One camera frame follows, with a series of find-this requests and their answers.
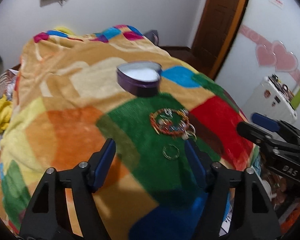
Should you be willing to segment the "purple heart-shaped tin box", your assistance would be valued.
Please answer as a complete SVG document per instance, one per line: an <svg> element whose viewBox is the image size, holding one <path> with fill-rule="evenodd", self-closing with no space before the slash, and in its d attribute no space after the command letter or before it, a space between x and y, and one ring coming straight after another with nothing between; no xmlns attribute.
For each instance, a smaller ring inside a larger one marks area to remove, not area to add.
<svg viewBox="0 0 300 240"><path fill-rule="evenodd" d="M153 97L159 92L162 66L153 61L134 61L116 69L117 83L137 97Z"/></svg>

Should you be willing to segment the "items on suitcase top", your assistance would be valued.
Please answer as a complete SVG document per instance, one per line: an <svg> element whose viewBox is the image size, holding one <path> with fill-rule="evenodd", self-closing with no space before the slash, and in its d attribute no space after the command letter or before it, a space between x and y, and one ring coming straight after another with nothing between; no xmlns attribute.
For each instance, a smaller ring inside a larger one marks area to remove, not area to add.
<svg viewBox="0 0 300 240"><path fill-rule="evenodd" d="M278 91L280 91L283 96L291 102L291 100L294 97L294 94L291 92L291 90L288 88L288 86L285 83L282 83L282 81L279 79L279 77L275 74L269 76L270 81L274 84L274 86L277 88Z"/></svg>

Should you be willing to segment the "grey bag behind bed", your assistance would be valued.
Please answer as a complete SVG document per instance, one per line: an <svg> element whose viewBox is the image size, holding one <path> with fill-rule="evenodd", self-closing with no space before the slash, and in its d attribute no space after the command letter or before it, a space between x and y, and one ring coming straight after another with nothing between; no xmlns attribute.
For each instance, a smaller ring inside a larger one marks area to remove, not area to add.
<svg viewBox="0 0 300 240"><path fill-rule="evenodd" d="M145 32L144 37L150 40L155 46L159 45L159 34L157 30L149 30Z"/></svg>

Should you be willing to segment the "brown wooden door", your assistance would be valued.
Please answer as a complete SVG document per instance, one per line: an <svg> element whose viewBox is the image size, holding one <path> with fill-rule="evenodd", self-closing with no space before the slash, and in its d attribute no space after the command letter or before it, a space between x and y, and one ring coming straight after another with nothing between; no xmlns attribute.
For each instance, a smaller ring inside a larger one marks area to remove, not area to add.
<svg viewBox="0 0 300 240"><path fill-rule="evenodd" d="M192 45L200 72L215 79L237 35L248 0L206 0Z"/></svg>

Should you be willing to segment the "white suitcase with stickers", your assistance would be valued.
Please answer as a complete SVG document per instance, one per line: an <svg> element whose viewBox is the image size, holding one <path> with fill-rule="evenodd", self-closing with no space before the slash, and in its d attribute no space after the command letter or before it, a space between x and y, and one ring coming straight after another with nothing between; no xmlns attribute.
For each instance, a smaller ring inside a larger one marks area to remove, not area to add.
<svg viewBox="0 0 300 240"><path fill-rule="evenodd" d="M276 75L265 77L242 107L247 119L252 121L252 115L259 113L275 120L283 120L289 124L296 122L297 112L283 94L283 87L287 91L288 87L278 82Z"/></svg>

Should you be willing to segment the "tangled jewelry pile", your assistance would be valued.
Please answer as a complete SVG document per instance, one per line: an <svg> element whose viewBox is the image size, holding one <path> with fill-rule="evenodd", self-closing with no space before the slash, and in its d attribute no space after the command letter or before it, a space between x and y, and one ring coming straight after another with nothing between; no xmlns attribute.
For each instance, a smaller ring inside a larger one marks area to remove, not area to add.
<svg viewBox="0 0 300 240"><path fill-rule="evenodd" d="M170 137L181 137L183 140L197 140L196 129L190 123L189 111L182 109L162 108L154 113L154 126L158 134Z"/></svg>

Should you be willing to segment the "yellow curved pillow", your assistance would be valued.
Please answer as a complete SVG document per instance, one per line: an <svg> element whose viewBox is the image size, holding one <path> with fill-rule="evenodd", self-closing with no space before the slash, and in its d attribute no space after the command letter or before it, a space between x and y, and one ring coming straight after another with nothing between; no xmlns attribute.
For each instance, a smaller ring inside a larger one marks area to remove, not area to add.
<svg viewBox="0 0 300 240"><path fill-rule="evenodd" d="M54 28L56 31L60 31L63 32L67 35L75 35L75 33L73 31L71 31L70 29L63 27L63 26L57 26Z"/></svg>

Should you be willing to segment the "colourful patchwork fleece blanket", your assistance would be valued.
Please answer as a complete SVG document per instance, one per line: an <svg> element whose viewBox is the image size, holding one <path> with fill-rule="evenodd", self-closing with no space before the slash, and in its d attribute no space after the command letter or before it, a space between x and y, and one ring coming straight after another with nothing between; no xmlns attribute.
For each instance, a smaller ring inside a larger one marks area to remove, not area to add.
<svg viewBox="0 0 300 240"><path fill-rule="evenodd" d="M157 95L137 97L117 83L117 67L134 61L162 66ZM115 158L94 194L111 238L190 239L206 195L183 139L151 126L150 114L162 108L189 111L197 145L212 160L243 170L257 157L258 147L236 132L245 117L231 96L134 27L85 36L50 30L30 39L0 143L2 220L19 232L46 169L71 169L113 138Z"/></svg>

